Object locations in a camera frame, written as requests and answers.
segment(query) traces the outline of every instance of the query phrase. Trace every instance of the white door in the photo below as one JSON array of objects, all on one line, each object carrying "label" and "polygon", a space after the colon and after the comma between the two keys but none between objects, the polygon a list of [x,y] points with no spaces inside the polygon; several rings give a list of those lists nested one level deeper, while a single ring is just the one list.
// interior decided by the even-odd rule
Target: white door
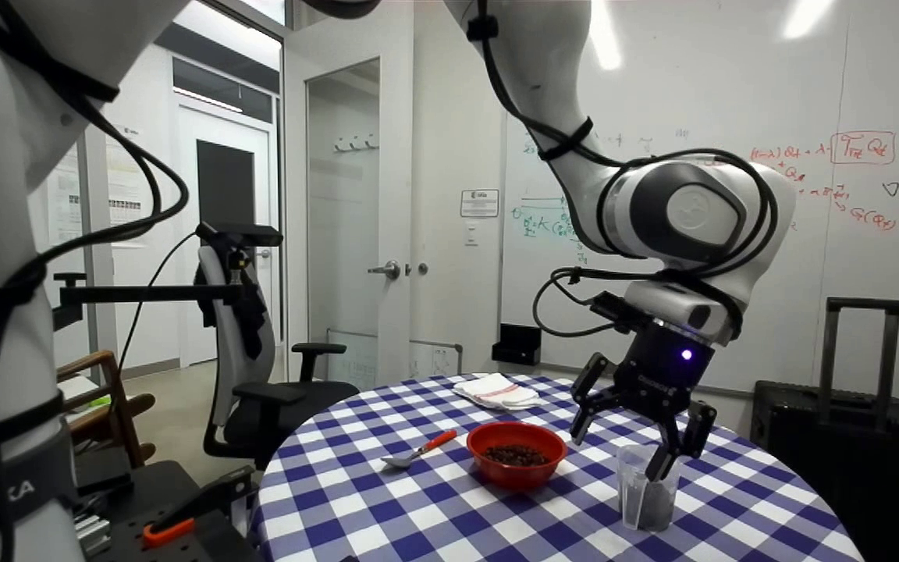
[{"label": "white door", "polygon": [[411,378],[411,27],[382,2],[284,38],[287,339],[350,342],[326,376],[360,386]]},{"label": "white door", "polygon": [[[212,207],[238,207],[235,217],[243,217],[248,224],[278,223],[278,192],[276,192],[276,142],[272,125],[247,117],[225,113],[212,102],[179,97],[176,113],[179,130],[179,169],[192,188],[191,207],[183,209],[186,227],[200,224],[200,209],[206,217]],[[200,242],[192,238],[180,253],[195,265]],[[272,329],[280,339],[280,304],[278,304],[278,257],[280,251],[259,248],[256,272],[264,296]],[[180,320],[180,360],[208,361],[215,360],[215,333],[202,329],[200,310],[183,307]]]}]

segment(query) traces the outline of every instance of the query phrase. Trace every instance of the office chair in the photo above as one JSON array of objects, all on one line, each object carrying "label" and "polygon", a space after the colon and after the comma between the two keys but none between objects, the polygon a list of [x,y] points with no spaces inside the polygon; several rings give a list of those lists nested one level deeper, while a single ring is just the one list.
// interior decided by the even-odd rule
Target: office chair
[{"label": "office chair", "polygon": [[311,382],[316,360],[343,352],[337,342],[296,342],[302,355],[296,383],[268,383],[276,366],[276,333],[256,281],[256,248],[278,248],[276,227],[212,230],[200,227],[195,285],[239,285],[239,301],[206,301],[202,324],[215,329],[215,392],[202,450],[208,456],[254,460],[259,468],[316,412],[355,397],[343,382]]}]

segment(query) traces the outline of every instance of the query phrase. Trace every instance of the blue checkered tablecloth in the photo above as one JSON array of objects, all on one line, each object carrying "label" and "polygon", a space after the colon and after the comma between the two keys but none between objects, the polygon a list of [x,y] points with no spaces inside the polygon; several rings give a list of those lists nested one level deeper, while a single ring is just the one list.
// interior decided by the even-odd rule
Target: blue checkered tablecloth
[{"label": "blue checkered tablecloth", "polygon": [[[461,378],[365,390],[307,422],[268,461],[259,531],[272,559],[858,559],[827,504],[786,465],[718,427],[702,460],[678,461],[678,515],[660,534],[622,526],[615,456],[659,432],[601,412],[556,477],[508,498],[471,477],[465,435],[503,419],[451,392]],[[516,378],[541,402],[508,412],[567,435],[567,382]],[[383,472],[425,436],[460,427],[408,472]]]}]

